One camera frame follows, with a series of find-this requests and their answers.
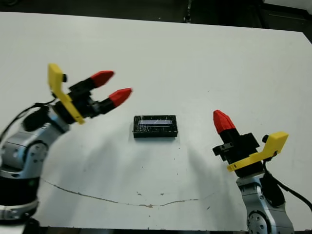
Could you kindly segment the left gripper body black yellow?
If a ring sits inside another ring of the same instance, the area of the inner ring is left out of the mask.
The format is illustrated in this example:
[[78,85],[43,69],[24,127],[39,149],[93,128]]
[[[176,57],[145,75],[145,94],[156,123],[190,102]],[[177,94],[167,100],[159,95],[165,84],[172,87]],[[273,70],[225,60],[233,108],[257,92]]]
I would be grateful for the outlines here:
[[87,100],[90,98],[91,91],[82,90],[82,81],[69,87],[69,93],[65,93],[62,84],[67,81],[67,76],[54,63],[49,63],[47,68],[47,78],[50,91],[57,98],[70,117],[79,124],[84,123],[82,110],[79,108],[87,106]]

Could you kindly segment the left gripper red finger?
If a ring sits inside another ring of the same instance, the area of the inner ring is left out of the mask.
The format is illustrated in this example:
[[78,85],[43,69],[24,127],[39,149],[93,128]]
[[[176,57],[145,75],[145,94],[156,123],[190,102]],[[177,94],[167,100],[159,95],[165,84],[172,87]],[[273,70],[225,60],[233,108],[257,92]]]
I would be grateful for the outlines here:
[[99,71],[82,82],[83,91],[91,91],[105,85],[114,76],[114,71]]
[[97,103],[96,114],[104,115],[111,110],[117,108],[122,103],[124,103],[130,94],[132,93],[132,88],[119,89],[113,92],[105,100]]

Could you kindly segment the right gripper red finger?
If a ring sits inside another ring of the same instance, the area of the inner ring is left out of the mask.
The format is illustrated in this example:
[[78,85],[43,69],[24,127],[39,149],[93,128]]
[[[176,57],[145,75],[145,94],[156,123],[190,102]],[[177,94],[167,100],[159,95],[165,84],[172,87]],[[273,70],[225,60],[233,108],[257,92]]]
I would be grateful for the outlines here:
[[218,110],[219,126],[218,133],[224,143],[235,143],[239,140],[240,134],[233,124],[231,118],[224,112]]
[[233,122],[230,117],[221,110],[215,110],[213,113],[214,125],[217,133],[224,143],[230,142],[230,133],[233,129]]

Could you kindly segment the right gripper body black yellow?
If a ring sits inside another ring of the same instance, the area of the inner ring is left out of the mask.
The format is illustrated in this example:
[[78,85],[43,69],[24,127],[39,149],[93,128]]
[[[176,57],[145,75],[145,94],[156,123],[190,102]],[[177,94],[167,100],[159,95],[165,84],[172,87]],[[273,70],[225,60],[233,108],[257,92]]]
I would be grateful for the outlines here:
[[252,133],[241,135],[238,131],[222,131],[219,136],[223,144],[214,147],[213,153],[228,162],[228,171],[238,177],[247,177],[262,172],[262,161],[281,153],[289,134],[281,131],[265,135],[261,152],[257,151],[259,144]]

